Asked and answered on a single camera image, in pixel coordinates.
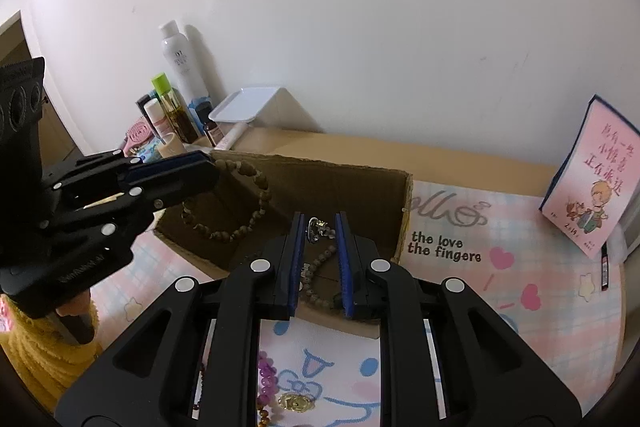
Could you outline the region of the person left hand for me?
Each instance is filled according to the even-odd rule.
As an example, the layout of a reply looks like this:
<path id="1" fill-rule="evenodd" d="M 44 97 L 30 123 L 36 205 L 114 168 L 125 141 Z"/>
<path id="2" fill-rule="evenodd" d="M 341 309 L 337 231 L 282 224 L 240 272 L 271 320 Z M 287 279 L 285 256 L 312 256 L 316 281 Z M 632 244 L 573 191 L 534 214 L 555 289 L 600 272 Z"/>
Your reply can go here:
<path id="1" fill-rule="evenodd" d="M 55 313 L 58 314 L 59 317 L 79 317 L 79 315 L 84 315 L 89 313 L 91 310 L 91 291 L 87 289 L 82 293 L 78 294 L 64 305 L 59 306 L 58 309 L 55 310 Z"/>

